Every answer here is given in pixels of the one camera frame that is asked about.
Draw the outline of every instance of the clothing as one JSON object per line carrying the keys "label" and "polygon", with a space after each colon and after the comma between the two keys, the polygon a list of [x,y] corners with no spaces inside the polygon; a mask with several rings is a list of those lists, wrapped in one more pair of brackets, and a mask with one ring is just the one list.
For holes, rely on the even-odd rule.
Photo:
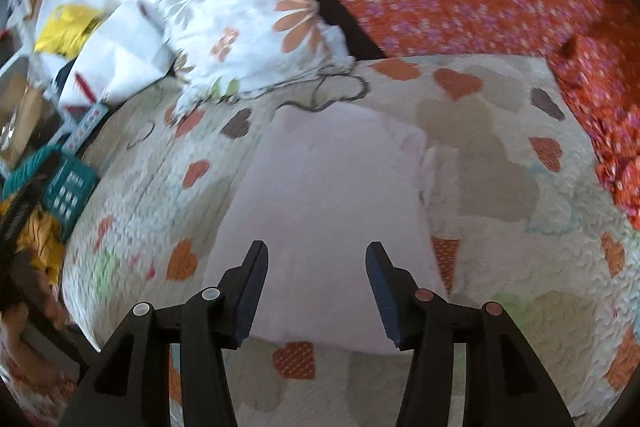
{"label": "clothing", "polygon": [[[0,216],[7,213],[12,201],[13,197],[9,197],[0,203]],[[65,247],[57,239],[60,233],[60,223],[37,205],[20,232],[16,246],[17,251],[27,248],[35,251],[31,264],[45,273],[50,285],[58,284],[65,258]]]}
{"label": "clothing", "polygon": [[447,298],[426,212],[433,154],[422,130],[368,108],[281,107],[220,224],[203,287],[262,240],[269,270],[253,337],[395,354],[365,253],[382,242],[395,266]]}

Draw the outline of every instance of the cardboard box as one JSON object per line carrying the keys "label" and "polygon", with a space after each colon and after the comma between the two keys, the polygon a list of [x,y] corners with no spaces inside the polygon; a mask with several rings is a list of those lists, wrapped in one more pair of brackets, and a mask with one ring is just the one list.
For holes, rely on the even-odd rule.
{"label": "cardboard box", "polygon": [[14,132],[8,147],[0,150],[0,158],[10,169],[15,169],[20,163],[31,134],[42,115],[43,104],[42,92],[30,86],[27,79],[21,75],[14,76],[0,96],[0,128],[4,127],[17,111]]}

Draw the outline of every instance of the black cable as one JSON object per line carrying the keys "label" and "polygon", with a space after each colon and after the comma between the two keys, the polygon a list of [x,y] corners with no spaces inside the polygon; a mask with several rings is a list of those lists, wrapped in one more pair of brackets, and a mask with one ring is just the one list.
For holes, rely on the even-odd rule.
{"label": "black cable", "polygon": [[[369,91],[370,91],[369,83],[358,74],[353,74],[354,69],[355,69],[355,65],[352,66],[351,70],[348,73],[333,73],[333,74],[318,75],[321,77],[321,80],[320,82],[318,82],[318,85],[314,88],[314,92],[311,94],[311,105],[304,105],[303,103],[297,102],[295,100],[286,100],[285,102],[282,102],[276,108],[276,110],[278,110],[281,107],[284,107],[285,105],[292,105],[293,107],[297,107],[298,109],[302,109],[303,111],[320,112],[320,111],[324,111],[327,107],[334,104],[335,102],[355,102],[356,100],[363,99],[365,96],[369,94]],[[361,86],[360,92],[358,92],[355,96],[342,96],[335,100],[329,100],[328,102],[324,102],[322,105],[317,105],[316,95],[318,94],[318,90],[320,89],[322,84],[324,84],[324,81],[328,79],[330,76],[343,76],[345,78],[355,78],[360,83],[360,86]]]}

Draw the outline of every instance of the heart pattern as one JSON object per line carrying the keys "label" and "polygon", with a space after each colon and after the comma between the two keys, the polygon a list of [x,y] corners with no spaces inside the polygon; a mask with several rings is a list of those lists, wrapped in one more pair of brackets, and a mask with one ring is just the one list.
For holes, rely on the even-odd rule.
{"label": "heart pattern", "polygon": [[183,238],[175,245],[166,267],[168,281],[184,281],[193,274],[198,267],[198,258],[191,253],[191,241]]}
{"label": "heart pattern", "polygon": [[466,74],[472,74],[482,80],[482,97],[487,101],[512,113],[518,113],[524,103],[524,84],[506,74],[473,65],[465,70]]}
{"label": "heart pattern", "polygon": [[620,391],[631,380],[638,363],[640,363],[640,345],[636,341],[634,328],[631,326],[626,330],[622,344],[604,377],[613,389]]}
{"label": "heart pattern", "polygon": [[250,116],[250,108],[245,107],[244,109],[241,109],[235,115],[233,115],[231,120],[226,123],[226,125],[220,131],[220,134],[223,134],[231,140],[246,136],[246,134],[249,133],[249,129],[251,128],[251,123],[249,122]]}
{"label": "heart pattern", "polygon": [[440,68],[433,73],[438,85],[447,91],[455,102],[463,96],[480,92],[482,90],[482,80],[474,74],[458,73],[447,68]]}
{"label": "heart pattern", "polygon": [[[500,303],[513,322],[520,328],[530,346],[545,363],[545,368],[556,383],[562,397],[571,400],[577,394],[571,379],[566,379],[569,367],[578,381],[585,381],[592,373],[596,301],[569,292],[551,290],[532,299],[510,292],[495,293],[490,300]],[[568,346],[570,355],[558,355],[558,346]],[[573,365],[566,365],[571,356]]]}
{"label": "heart pattern", "polygon": [[193,187],[196,181],[198,181],[207,172],[209,172],[210,168],[211,164],[206,160],[198,160],[196,162],[193,162],[191,165],[189,165],[187,173],[182,179],[182,188]]}
{"label": "heart pattern", "polygon": [[249,337],[239,356],[229,358],[232,363],[226,367],[226,378],[236,411],[244,404],[255,412],[273,413],[282,404],[289,380],[273,367],[276,349],[275,344]]}
{"label": "heart pattern", "polygon": [[172,123],[174,123],[174,109],[175,109],[175,103],[174,105],[170,105],[169,107],[166,108],[164,112],[164,118],[162,118],[165,125],[171,125]]}
{"label": "heart pattern", "polygon": [[533,150],[538,155],[542,164],[551,172],[560,172],[560,157],[562,156],[562,148],[560,144],[553,138],[529,138],[529,142]]}
{"label": "heart pattern", "polygon": [[193,128],[200,123],[200,120],[202,120],[203,116],[204,111],[202,109],[196,109],[195,111],[193,111],[187,118],[180,122],[180,124],[178,125],[178,129],[175,130],[175,137],[179,138],[190,133]]}
{"label": "heart pattern", "polygon": [[180,372],[174,366],[173,357],[169,357],[169,398],[182,405],[182,380]]}
{"label": "heart pattern", "polygon": [[153,263],[151,263],[151,266],[149,267],[149,269],[146,271],[146,275],[145,275],[145,281],[150,281],[151,279],[153,279],[156,276],[156,267],[154,266]]}
{"label": "heart pattern", "polygon": [[271,356],[275,370],[289,380],[315,380],[315,358],[314,345],[310,342],[287,343]]}
{"label": "heart pattern", "polygon": [[625,247],[618,241],[614,241],[609,232],[603,232],[600,243],[604,257],[609,265],[609,273],[613,277],[625,267]]}
{"label": "heart pattern", "polygon": [[456,255],[458,254],[459,239],[443,239],[431,236],[431,246],[438,262],[440,277],[444,282],[447,294],[451,293],[453,287],[453,275],[456,270]]}
{"label": "heart pattern", "polygon": [[531,105],[547,113],[551,118],[555,118],[559,122],[564,121],[566,118],[562,109],[556,105],[556,102],[551,100],[548,93],[539,87],[531,89]]}
{"label": "heart pattern", "polygon": [[100,220],[98,223],[98,234],[94,243],[94,253],[96,253],[100,247],[102,246],[102,241],[104,240],[104,236],[109,232],[111,225],[113,224],[113,216],[107,216]]}
{"label": "heart pattern", "polygon": [[402,58],[378,60],[371,67],[378,73],[394,80],[413,80],[420,76],[420,68],[410,62],[405,62]]}

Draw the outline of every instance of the bed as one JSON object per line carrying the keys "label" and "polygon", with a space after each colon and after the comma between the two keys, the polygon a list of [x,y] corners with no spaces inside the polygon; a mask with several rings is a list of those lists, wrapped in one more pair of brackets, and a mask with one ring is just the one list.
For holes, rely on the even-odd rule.
{"label": "bed", "polygon": [[[137,302],[170,306],[201,289],[217,227],[278,106],[347,99],[422,128],[436,146],[427,212],[450,301],[501,302],[582,425],[610,409],[640,351],[637,235],[600,187],[590,140],[543,59],[360,62],[346,76],[204,104],[174,127],[166,115],[178,95],[171,78],[137,95],[84,157],[103,178],[68,244],[62,286],[96,347]],[[240,425],[369,427],[393,422],[410,358],[249,339],[225,362]],[[458,381],[453,425],[462,400]]]}

